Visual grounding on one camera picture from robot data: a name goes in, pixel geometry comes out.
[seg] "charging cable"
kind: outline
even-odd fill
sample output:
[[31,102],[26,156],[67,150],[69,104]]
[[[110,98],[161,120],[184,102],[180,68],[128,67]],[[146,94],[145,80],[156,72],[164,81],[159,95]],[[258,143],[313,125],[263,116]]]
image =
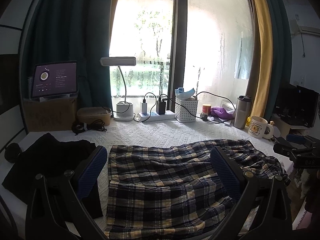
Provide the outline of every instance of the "charging cable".
[[[125,84],[125,81],[124,81],[124,77],[123,77],[121,68],[120,68],[120,66],[118,66],[118,67],[119,67],[119,70],[120,70],[120,73],[121,73],[121,76],[122,76],[122,79],[123,79],[123,82],[124,82],[124,89],[125,89],[124,101],[120,101],[119,103],[126,103],[126,104],[128,104],[128,108],[127,108],[125,111],[123,111],[123,112],[117,112],[117,111],[111,110],[111,107],[109,107],[109,109],[108,109],[108,108],[105,108],[105,107],[102,106],[102,105],[100,104],[100,102],[99,102],[97,99],[95,99],[93,96],[91,96],[91,98],[92,98],[94,101],[96,101],[104,110],[111,111],[111,112],[117,113],[117,114],[122,114],[122,113],[125,113],[126,111],[129,110],[130,104],[127,102],[127,86],[126,86],[126,84]],[[85,80],[88,82],[88,79],[87,79],[86,76],[78,76],[78,78],[83,78],[83,79],[85,79]]]
[[[202,91],[202,92],[200,92],[200,93],[208,93],[208,94],[214,95],[214,94],[212,94],[212,93],[210,93],[210,92],[206,92],[206,91]],[[173,103],[175,103],[175,104],[177,104],[178,106],[181,106],[181,107],[183,107],[184,109],[186,109],[191,116],[196,117],[196,118],[199,118],[199,119],[201,119],[201,120],[203,120],[203,121],[208,121],[208,122],[211,122],[211,123],[224,123],[224,122],[228,122],[228,121],[230,121],[230,120],[233,119],[233,118],[231,118],[231,119],[228,119],[228,120],[225,120],[225,121],[221,121],[221,122],[213,122],[213,121],[210,121],[210,120],[208,120],[208,119],[203,119],[203,118],[201,118],[201,117],[199,117],[199,116],[196,116],[196,115],[192,114],[192,113],[189,111],[189,109],[187,109],[185,106],[180,105],[180,104],[178,104],[177,102],[173,101],[173,100],[172,100],[171,98],[169,98],[167,95],[161,94],[161,96],[162,96],[162,95],[164,95],[164,96],[167,97],[167,98],[162,99],[163,101],[171,100]]]
[[146,93],[146,94],[144,95],[142,103],[146,104],[146,95],[147,95],[147,94],[152,94],[152,95],[155,97],[155,99],[156,99],[156,103],[153,105],[153,107],[151,107],[151,109],[150,109],[150,115],[149,115],[149,117],[148,117],[146,120],[139,121],[139,120],[136,120],[135,118],[133,118],[133,120],[135,120],[136,122],[145,122],[145,121],[147,121],[147,120],[151,117],[152,109],[153,109],[153,108],[156,106],[156,104],[157,104],[157,97],[156,97],[156,95],[155,95],[154,93],[151,93],[151,92],[148,92],[148,93]]
[[105,123],[101,119],[93,121],[91,124],[79,122],[78,120],[72,124],[71,130],[78,135],[79,133],[86,132],[88,130],[95,130],[100,132],[107,131],[107,128],[104,127]]

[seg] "yellow curtain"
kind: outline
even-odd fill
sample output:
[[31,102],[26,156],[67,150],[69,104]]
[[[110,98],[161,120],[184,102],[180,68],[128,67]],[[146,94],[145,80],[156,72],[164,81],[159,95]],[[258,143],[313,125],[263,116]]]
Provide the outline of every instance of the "yellow curtain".
[[115,18],[115,12],[116,12],[117,3],[118,3],[118,0],[112,0],[112,1],[111,1],[109,45],[110,45],[110,43],[111,43],[113,20],[114,20],[114,18]]
[[263,117],[268,101],[273,61],[272,25],[267,0],[253,0],[252,2],[255,3],[257,11],[261,54],[259,81],[252,106],[251,116]]
[[260,33],[259,33],[259,24],[257,17],[257,9],[254,0],[252,0],[252,14],[253,14],[253,53],[252,53],[252,67],[250,70],[250,76],[247,85],[246,95],[252,97],[252,101],[256,97],[258,82],[259,82],[259,74],[260,74],[260,55],[261,55],[261,47],[260,47]]

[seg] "plaid blanket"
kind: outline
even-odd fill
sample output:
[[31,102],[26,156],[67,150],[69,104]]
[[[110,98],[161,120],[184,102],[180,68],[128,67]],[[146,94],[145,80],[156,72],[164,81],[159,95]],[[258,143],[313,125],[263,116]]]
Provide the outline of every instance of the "plaid blanket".
[[235,201],[213,170],[220,146],[259,178],[290,179],[273,156],[247,140],[208,140],[170,148],[114,145],[109,154],[109,239],[185,239],[216,228]]

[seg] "blue item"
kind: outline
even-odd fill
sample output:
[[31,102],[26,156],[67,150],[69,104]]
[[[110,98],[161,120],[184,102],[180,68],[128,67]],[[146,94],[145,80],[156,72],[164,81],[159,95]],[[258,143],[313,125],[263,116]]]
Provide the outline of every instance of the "blue item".
[[307,141],[303,136],[295,135],[295,134],[288,134],[286,137],[286,140],[288,142],[293,142],[297,144],[304,144]]
[[191,98],[196,92],[194,88],[187,92],[184,92],[183,90],[183,88],[175,89],[177,99],[186,100],[188,98]]
[[79,200],[87,197],[91,192],[102,168],[107,162],[107,154],[105,147],[98,146],[90,154],[89,158],[83,160],[76,168],[72,180]]
[[215,147],[211,150],[210,159],[211,165],[213,166],[214,170],[218,173],[218,176],[222,184],[224,185],[226,191],[228,192],[229,196],[235,200],[239,200],[242,195],[241,182],[237,175],[233,172],[230,165],[228,165],[227,161],[219,152],[218,147]]

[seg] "black knob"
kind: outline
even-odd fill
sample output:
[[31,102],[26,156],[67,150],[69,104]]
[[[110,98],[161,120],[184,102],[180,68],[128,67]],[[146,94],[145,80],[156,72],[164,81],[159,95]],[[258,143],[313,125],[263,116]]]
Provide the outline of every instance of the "black knob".
[[17,143],[12,143],[7,146],[4,152],[4,158],[9,162],[9,163],[15,163],[16,160],[18,159],[19,154],[21,153],[21,148],[19,144]]

